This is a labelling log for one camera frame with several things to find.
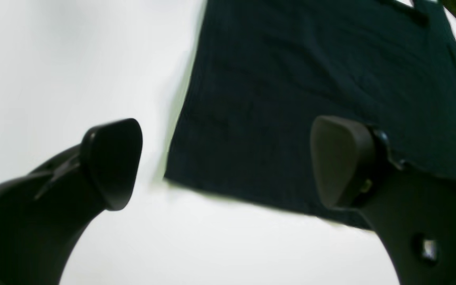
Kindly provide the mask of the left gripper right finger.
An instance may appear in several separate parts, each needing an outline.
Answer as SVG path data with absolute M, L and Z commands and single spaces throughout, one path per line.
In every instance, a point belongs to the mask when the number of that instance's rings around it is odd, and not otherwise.
M 393 160 L 387 135 L 335 116 L 312 124 L 318 196 L 357 211 L 384 245 L 402 285 L 456 285 L 456 182 Z

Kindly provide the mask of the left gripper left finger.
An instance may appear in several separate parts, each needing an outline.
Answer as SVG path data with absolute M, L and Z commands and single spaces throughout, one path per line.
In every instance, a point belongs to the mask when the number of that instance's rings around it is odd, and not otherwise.
M 95 126 L 82 142 L 0 184 L 0 285 L 57 285 L 79 238 L 129 202 L 143 135 L 136 119 Z

